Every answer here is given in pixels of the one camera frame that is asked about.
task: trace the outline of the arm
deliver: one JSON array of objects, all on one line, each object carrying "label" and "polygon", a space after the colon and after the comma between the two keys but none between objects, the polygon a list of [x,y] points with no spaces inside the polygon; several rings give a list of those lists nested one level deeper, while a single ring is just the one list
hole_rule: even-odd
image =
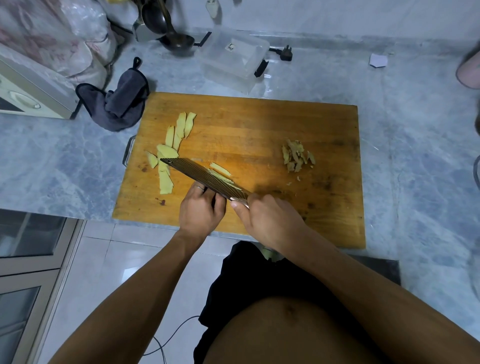
[{"label": "arm", "polygon": [[187,192],[180,206],[180,229],[168,244],[90,314],[50,364],[140,360],[160,325],[180,275],[225,214],[225,198],[208,189],[203,192],[203,188],[194,183]]},{"label": "arm", "polygon": [[248,233],[327,286],[395,363],[477,363],[480,342],[407,290],[337,250],[288,202],[232,202]]}]

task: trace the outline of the belly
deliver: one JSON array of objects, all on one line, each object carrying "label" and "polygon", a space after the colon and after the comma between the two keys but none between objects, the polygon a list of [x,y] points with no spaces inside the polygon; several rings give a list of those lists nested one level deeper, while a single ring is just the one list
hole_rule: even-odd
[{"label": "belly", "polygon": [[320,307],[286,297],[260,300],[232,318],[204,364],[380,363]]}]

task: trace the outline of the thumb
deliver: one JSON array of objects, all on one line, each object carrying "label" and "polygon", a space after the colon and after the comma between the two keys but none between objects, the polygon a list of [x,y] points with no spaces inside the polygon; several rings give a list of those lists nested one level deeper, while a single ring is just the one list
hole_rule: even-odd
[{"label": "thumb", "polygon": [[243,225],[248,230],[252,226],[250,221],[250,210],[243,203],[238,201],[230,201],[230,205],[237,213],[240,220],[243,222]]}]

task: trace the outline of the wall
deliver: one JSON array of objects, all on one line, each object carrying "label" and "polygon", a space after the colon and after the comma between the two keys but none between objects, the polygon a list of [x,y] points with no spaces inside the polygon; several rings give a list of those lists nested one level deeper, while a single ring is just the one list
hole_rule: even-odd
[{"label": "wall", "polygon": [[[180,28],[211,27],[206,0],[168,0]],[[476,40],[478,0],[219,0],[222,24],[242,30]]]}]

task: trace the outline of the paper scrap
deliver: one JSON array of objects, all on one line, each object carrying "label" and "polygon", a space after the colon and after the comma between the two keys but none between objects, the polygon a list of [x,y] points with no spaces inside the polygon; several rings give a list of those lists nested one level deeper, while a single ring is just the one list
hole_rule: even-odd
[{"label": "paper scrap", "polygon": [[385,67],[388,63],[388,57],[387,56],[382,56],[379,54],[372,53],[370,56],[370,62],[369,65],[379,68],[379,67]]}]

